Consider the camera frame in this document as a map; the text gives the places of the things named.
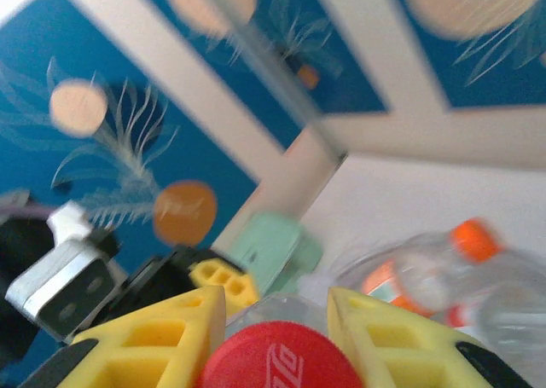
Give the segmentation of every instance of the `purple wire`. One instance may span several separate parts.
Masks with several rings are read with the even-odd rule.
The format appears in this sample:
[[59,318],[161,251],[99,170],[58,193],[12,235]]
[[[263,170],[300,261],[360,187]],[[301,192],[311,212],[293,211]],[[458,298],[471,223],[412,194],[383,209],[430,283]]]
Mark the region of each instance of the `purple wire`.
[[53,213],[55,209],[56,207],[35,204],[23,206],[4,205],[0,206],[0,216],[9,215],[11,217],[48,220],[49,215]]

